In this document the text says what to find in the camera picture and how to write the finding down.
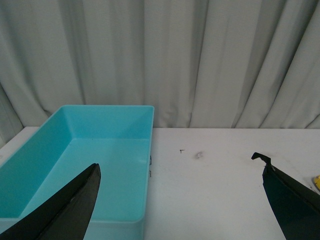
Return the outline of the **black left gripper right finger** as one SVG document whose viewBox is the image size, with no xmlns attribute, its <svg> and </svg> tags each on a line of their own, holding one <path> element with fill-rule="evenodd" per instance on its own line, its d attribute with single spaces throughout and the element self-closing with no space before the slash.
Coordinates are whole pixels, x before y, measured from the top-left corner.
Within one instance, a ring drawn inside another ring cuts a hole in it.
<svg viewBox="0 0 320 240">
<path fill-rule="evenodd" d="M 287 240 L 320 238 L 320 195 L 271 163 L 271 158 L 254 152 L 253 160 L 266 163 L 263 187 L 275 218 Z"/>
</svg>

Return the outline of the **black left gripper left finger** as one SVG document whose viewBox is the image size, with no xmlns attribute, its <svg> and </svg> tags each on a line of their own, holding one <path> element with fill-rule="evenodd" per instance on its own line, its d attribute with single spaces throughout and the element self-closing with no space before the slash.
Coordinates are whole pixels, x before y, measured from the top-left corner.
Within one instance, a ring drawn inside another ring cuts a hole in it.
<svg viewBox="0 0 320 240">
<path fill-rule="evenodd" d="M 101 183 L 93 163 L 34 211 L 0 234 L 2 240 L 83 240 Z"/>
</svg>

